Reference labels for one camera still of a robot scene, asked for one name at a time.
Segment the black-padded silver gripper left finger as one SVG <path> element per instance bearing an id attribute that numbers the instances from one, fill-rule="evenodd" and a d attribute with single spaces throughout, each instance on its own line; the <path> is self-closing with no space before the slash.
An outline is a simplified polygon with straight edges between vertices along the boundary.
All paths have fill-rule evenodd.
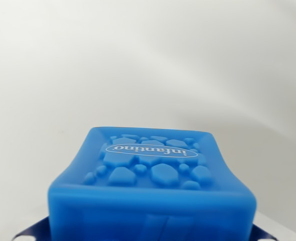
<path id="1" fill-rule="evenodd" d="M 49 218 L 16 217 L 2 229 L 4 240 L 32 236 L 35 240 L 51 240 Z"/>

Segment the black-padded silver gripper right finger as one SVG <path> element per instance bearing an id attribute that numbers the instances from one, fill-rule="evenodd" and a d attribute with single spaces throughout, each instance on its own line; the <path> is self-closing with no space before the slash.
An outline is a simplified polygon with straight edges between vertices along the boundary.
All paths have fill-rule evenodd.
<path id="1" fill-rule="evenodd" d="M 276 222 L 254 221 L 252 240 L 292 240 L 292 233 Z"/>

